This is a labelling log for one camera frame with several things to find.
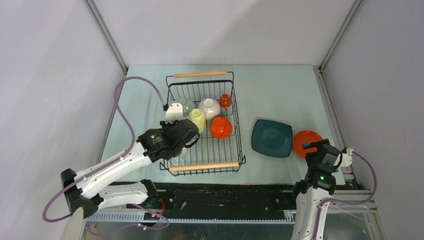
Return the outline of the teal square plate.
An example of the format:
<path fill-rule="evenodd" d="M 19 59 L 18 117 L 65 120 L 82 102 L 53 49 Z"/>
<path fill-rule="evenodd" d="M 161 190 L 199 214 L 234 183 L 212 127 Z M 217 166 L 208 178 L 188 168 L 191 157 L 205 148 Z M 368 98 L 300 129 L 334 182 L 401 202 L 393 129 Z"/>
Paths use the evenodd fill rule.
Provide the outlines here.
<path fill-rule="evenodd" d="M 257 119 L 251 134 L 253 151 L 272 158 L 288 158 L 292 151 L 291 125 L 268 119 Z"/>

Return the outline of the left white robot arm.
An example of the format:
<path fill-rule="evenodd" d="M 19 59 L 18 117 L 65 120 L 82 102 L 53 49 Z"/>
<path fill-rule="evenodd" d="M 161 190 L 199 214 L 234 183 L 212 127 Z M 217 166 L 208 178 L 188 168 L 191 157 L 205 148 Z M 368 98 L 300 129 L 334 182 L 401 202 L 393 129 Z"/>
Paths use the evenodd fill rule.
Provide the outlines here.
<path fill-rule="evenodd" d="M 133 145 L 106 161 L 79 172 L 64 170 L 61 180 L 70 214 L 82 208 L 86 219 L 101 209 L 119 205 L 153 208 L 158 202 L 158 191 L 151 180 L 113 183 L 136 169 L 179 156 L 184 148 L 195 145 L 199 137 L 199 128 L 189 119 L 172 124 L 162 122 L 161 128 L 148 129 Z"/>

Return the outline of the white pink fluted plate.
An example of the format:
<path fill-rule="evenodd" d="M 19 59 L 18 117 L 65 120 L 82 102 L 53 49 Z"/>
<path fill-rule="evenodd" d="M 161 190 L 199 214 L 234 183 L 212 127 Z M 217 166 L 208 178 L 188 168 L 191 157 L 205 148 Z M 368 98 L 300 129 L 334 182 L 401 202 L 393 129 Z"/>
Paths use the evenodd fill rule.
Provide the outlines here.
<path fill-rule="evenodd" d="M 186 147 L 183 147 L 181 149 L 180 153 L 177 156 L 173 157 L 172 159 L 174 161 L 183 161 L 184 162 L 186 160 L 186 158 L 188 157 L 188 153 L 189 153 L 189 149 L 186 148 Z"/>

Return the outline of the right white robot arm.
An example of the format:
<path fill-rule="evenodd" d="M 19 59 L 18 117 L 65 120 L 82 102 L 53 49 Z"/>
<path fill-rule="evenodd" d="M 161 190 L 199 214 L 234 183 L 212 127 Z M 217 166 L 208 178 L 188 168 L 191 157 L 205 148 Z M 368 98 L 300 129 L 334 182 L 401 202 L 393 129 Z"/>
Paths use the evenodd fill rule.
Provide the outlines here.
<path fill-rule="evenodd" d="M 328 205 L 320 204 L 333 197 L 340 150 L 330 144 L 328 139 L 304 143 L 305 150 L 316 148 L 305 155 L 307 172 L 304 179 L 294 185 L 291 204 L 296 208 L 292 240 L 322 240 L 325 216 L 322 211 Z"/>

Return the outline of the orange round plate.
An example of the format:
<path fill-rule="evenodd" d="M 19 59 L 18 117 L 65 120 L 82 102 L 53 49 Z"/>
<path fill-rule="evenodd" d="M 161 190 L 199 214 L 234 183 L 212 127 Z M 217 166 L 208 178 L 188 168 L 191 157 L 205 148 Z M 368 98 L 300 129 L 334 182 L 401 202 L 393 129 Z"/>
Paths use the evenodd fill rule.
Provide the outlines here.
<path fill-rule="evenodd" d="M 312 147 L 308 149 L 303 149 L 303 144 L 313 143 L 321 140 L 323 140 L 323 138 L 318 133 L 311 130 L 302 130 L 293 137 L 292 144 L 297 155 L 304 159 L 307 153 L 316 152 L 317 148 Z"/>

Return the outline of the yellow ceramic mug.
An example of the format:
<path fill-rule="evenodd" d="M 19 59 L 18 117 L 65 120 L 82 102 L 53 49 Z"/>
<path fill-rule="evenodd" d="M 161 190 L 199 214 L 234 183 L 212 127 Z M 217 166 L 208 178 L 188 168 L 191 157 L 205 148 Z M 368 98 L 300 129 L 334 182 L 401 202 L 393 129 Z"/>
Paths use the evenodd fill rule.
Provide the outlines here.
<path fill-rule="evenodd" d="M 188 116 L 185 117 L 186 119 L 189 119 L 192 121 L 198 128 L 198 132 L 202 134 L 207 126 L 207 120 L 204 112 L 199 108 L 194 108 L 191 110 L 191 112 L 188 114 Z"/>

